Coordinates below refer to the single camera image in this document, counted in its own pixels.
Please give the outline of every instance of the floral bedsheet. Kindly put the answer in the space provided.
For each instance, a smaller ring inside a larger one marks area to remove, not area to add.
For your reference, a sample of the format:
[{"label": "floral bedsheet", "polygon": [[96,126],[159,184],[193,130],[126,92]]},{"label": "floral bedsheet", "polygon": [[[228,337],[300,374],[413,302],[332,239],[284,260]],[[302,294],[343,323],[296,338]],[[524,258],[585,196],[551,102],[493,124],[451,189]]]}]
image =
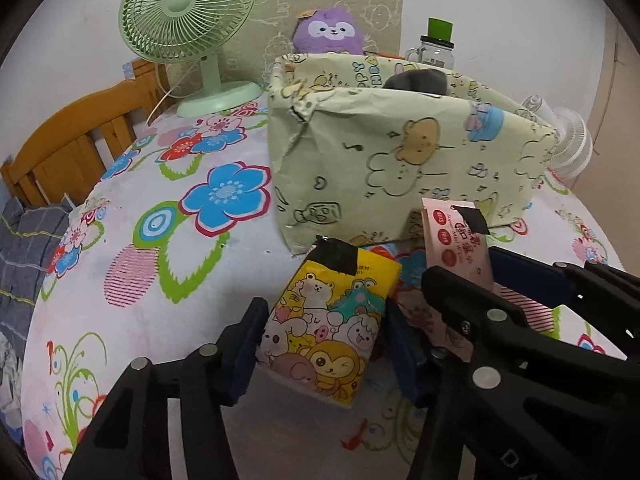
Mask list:
[{"label": "floral bedsheet", "polygon": [[[133,358],[182,359],[215,341],[252,297],[273,304],[299,266],[276,225],[284,198],[270,184],[266,112],[265,95],[201,118],[170,110],[70,216],[35,307],[22,378],[25,446],[41,478],[61,480]],[[620,267],[591,215],[551,173],[522,219],[490,238],[545,262],[594,257]],[[398,300],[420,301],[424,249],[404,242],[378,250],[406,266]],[[181,447],[178,412],[171,402],[172,452]],[[256,371],[223,414],[247,479],[404,478],[424,420],[400,396],[386,358],[369,364],[351,410]],[[172,467],[174,479],[186,478],[182,458],[172,456]]]}]

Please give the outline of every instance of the metal screw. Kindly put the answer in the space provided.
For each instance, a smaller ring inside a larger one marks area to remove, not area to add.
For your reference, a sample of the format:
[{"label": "metal screw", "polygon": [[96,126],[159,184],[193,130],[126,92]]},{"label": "metal screw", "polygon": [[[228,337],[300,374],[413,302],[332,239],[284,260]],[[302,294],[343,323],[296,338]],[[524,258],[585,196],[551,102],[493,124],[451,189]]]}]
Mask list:
[{"label": "metal screw", "polygon": [[147,359],[146,357],[136,357],[131,362],[131,368],[133,368],[134,370],[142,370],[148,364],[149,364],[149,359]]},{"label": "metal screw", "polygon": [[206,343],[198,349],[198,352],[202,357],[211,357],[218,353],[218,347],[213,343]]},{"label": "metal screw", "polygon": [[499,308],[492,308],[486,311],[486,316],[495,322],[504,321],[507,319],[507,313]]},{"label": "metal screw", "polygon": [[474,384],[483,390],[493,390],[500,384],[500,372],[490,366],[481,366],[473,374]]}]

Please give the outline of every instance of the green desk fan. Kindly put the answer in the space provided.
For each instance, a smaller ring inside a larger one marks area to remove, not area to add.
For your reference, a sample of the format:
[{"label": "green desk fan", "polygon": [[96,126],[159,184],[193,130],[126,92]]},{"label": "green desk fan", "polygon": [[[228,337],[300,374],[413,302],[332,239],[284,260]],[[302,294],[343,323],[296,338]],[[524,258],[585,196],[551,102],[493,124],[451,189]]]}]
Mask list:
[{"label": "green desk fan", "polygon": [[227,110],[260,95],[248,81],[221,83],[216,51],[244,23],[254,0],[122,0],[120,33],[156,63],[200,60],[202,90],[178,106],[180,117]]}]

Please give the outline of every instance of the purple plush toy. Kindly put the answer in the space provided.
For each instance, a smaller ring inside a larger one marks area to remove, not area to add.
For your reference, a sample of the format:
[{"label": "purple plush toy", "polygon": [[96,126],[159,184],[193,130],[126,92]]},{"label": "purple plush toy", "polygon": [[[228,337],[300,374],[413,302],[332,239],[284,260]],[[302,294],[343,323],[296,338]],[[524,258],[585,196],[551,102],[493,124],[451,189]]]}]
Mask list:
[{"label": "purple plush toy", "polygon": [[348,52],[362,54],[364,35],[353,26],[354,19],[344,9],[319,9],[298,22],[293,33],[293,49],[299,54]]}]

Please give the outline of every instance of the black tape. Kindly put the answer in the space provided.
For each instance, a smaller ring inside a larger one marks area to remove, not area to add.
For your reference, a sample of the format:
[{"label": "black tape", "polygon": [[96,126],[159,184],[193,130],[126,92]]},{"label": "black tape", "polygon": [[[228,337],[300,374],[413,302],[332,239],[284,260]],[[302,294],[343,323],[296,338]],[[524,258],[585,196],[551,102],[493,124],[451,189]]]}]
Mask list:
[{"label": "black tape", "polygon": [[479,209],[460,205],[452,205],[451,208],[460,213],[466,224],[469,226],[469,229],[471,229],[471,232],[478,233],[480,235],[489,234],[489,227],[487,226],[486,220]]},{"label": "black tape", "polygon": [[358,248],[336,238],[316,237],[316,247],[305,261],[316,262],[327,269],[355,276],[358,271]]}]

